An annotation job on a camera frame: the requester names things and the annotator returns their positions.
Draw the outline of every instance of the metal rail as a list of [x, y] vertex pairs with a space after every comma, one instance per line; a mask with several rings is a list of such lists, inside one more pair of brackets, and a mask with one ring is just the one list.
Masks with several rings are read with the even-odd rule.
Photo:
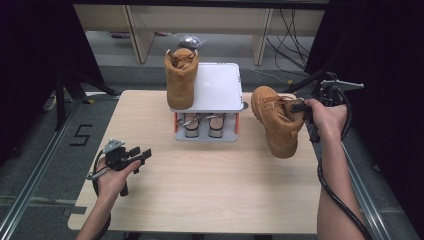
[[0, 225], [0, 237], [2, 240], [10, 239], [15, 228], [17, 227], [19, 220], [25, 212], [26, 207], [28, 206], [29, 201], [31, 200], [32, 195], [37, 189], [44, 173], [46, 172], [56, 150], [58, 149], [60, 142], [63, 138], [63, 135], [66, 133], [66, 130], [69, 126], [72, 116], [76, 112], [79, 106], [81, 106], [82, 101], [74, 99], [71, 103], [68, 110], [68, 117], [63, 123], [62, 127], [55, 131], [53, 137], [51, 138], [47, 148], [44, 150], [43, 155], [32, 171], [29, 179], [27, 180], [24, 188], [21, 190], [20, 194], [16, 198], [12, 207], [9, 209], [6, 217], [3, 219]]
[[359, 204], [362, 207], [362, 210], [368, 220], [370, 227], [372, 228], [374, 239], [376, 240], [390, 240], [389, 231], [386, 228], [386, 225], [381, 217], [380, 213], [377, 210], [374, 202], [371, 199], [371, 196], [368, 194], [368, 191], [362, 182], [358, 171], [356, 170], [355, 165], [353, 164], [352, 159], [350, 158], [344, 144], [342, 143], [343, 149], [346, 153], [346, 157], [349, 165], [349, 172], [352, 178], [353, 189], [356, 193], [356, 197], [359, 201]]

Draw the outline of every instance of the black backdrop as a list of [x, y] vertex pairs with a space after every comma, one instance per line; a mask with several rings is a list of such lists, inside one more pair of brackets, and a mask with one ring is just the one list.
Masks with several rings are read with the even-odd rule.
[[[68, 2], [0, 1], [0, 166], [54, 90], [58, 72], [70, 68], [103, 83], [100, 70]], [[73, 97], [81, 79], [62, 74]]]
[[364, 83], [363, 90], [346, 92], [353, 127], [424, 239], [423, 12], [417, 0], [363, 1], [358, 12], [327, 11], [307, 70], [327, 63], [340, 80]]

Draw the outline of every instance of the floor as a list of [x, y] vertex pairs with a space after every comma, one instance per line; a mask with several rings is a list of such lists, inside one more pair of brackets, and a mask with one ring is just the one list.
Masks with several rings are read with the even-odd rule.
[[[139, 64], [136, 62], [134, 50], [129, 39], [112, 38], [108, 32], [87, 32], [89, 40], [96, 60], [101, 67], [103, 73], [113, 68], [110, 78], [118, 79], [126, 83], [130, 77], [129, 71], [142, 71], [147, 68], [163, 67], [163, 56], [167, 49], [176, 50], [180, 46], [179, 40], [187, 35], [184, 33], [162, 34], [164, 36], [156, 36], [153, 45], [149, 51], [146, 62]], [[274, 81], [273, 84], [286, 87], [288, 79], [282, 78], [278, 74], [283, 72], [292, 74], [298, 79], [302, 79], [302, 66], [304, 62], [297, 53], [297, 48], [301, 49], [304, 55], [306, 50], [311, 48], [313, 38], [299, 37], [298, 41], [301, 46], [294, 44], [290, 37], [284, 41], [285, 46], [280, 45], [283, 37], [277, 38], [272, 36], [269, 38], [264, 52], [264, 59], [260, 66], [253, 64], [253, 56], [250, 49], [249, 37], [240, 35], [209, 35], [209, 34], [188, 34], [205, 40], [202, 47], [198, 49], [199, 56], [203, 62], [232, 62], [237, 63], [243, 73], [255, 76], [269, 78]], [[276, 55], [276, 51], [271, 43], [278, 47], [279, 50], [290, 56], [295, 62], [287, 60], [280, 55]], [[299, 94], [306, 94], [307, 90], [299, 90]], [[73, 136], [81, 126], [81, 124], [93, 121], [93, 116], [104, 115], [111, 116], [117, 100], [97, 101], [96, 108], [89, 104], [81, 104], [77, 108], [75, 114], [77, 117], [71, 119], [69, 127], [64, 136], [57, 136], [52, 129], [55, 127], [55, 109], [46, 111], [46, 114], [40, 115], [39, 119], [34, 123], [32, 131], [28, 133], [27, 141], [20, 146], [22, 154], [11, 159], [0, 169], [0, 219], [6, 218], [10, 214], [10, 209], [16, 199], [20, 195], [25, 194], [21, 190], [28, 185], [34, 184], [34, 188], [30, 193], [30, 199], [23, 204], [24, 212], [17, 215], [20, 220], [12, 228], [14, 231], [10, 234], [11, 239], [68, 239], [76, 236], [75, 231], [70, 231], [67, 226], [67, 219], [72, 206], [75, 204], [76, 197], [79, 194], [81, 181], [75, 179], [83, 179], [87, 173], [90, 161], [81, 160], [81, 154], [91, 156], [97, 150], [102, 134], [107, 127], [108, 118], [95, 118], [95, 127], [90, 127], [91, 142], [79, 151], [69, 150], [69, 146], [76, 141]], [[68, 111], [78, 103], [67, 103]], [[57, 146], [53, 146], [52, 156], [46, 153], [46, 149], [52, 146], [52, 139], [56, 140]], [[367, 215], [369, 227], [373, 232], [375, 239], [419, 239], [406, 218], [402, 208], [391, 194], [390, 188], [387, 186], [383, 177], [375, 170], [371, 169], [372, 157], [366, 151], [366, 146], [361, 144], [361, 137], [358, 136], [354, 129], [349, 132], [344, 141], [346, 151], [352, 166], [352, 174], [357, 174], [357, 182], [365, 188], [364, 212], [373, 212], [377, 215]], [[319, 154], [319, 147], [314, 146]], [[26, 159], [27, 161], [15, 161], [16, 158]], [[43, 159], [52, 159], [43, 162], [45, 168], [38, 172], [40, 178], [37, 182], [29, 182], [33, 179], [31, 174], [35, 174], [34, 169], [40, 167]], [[381, 224], [373, 225], [373, 221], [381, 220]], [[119, 232], [110, 232], [105, 239], [119, 239], [122, 236]], [[247, 235], [209, 235], [210, 239], [252, 239]], [[149, 235], [143, 236], [143, 239], [188, 239], [187, 235]], [[315, 239], [315, 235], [284, 235], [274, 236], [274, 240], [278, 239]]]

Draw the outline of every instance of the boot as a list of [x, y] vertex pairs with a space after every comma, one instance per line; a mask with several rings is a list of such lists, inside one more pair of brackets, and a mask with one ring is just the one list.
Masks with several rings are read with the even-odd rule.
[[165, 55], [167, 101], [170, 108], [188, 109], [194, 101], [194, 79], [199, 65], [197, 51], [181, 48]]
[[266, 140], [271, 154], [277, 158], [290, 158], [297, 150], [297, 135], [303, 126], [304, 112], [290, 112], [291, 105], [302, 100], [279, 96], [272, 88], [261, 86], [252, 94], [252, 111], [265, 127]]

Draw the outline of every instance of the light wood tabletop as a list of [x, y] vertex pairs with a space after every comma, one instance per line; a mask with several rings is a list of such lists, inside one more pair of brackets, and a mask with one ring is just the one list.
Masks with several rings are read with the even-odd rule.
[[[251, 93], [243, 93], [250, 105]], [[235, 142], [175, 140], [174, 113], [166, 91], [127, 90], [121, 95], [99, 151], [109, 139], [127, 150], [152, 149], [140, 173], [118, 197], [110, 230], [184, 233], [316, 233], [320, 184], [306, 126], [296, 154], [271, 155], [262, 124], [248, 109], [239, 113]], [[82, 227], [96, 201], [85, 181], [68, 226]]]

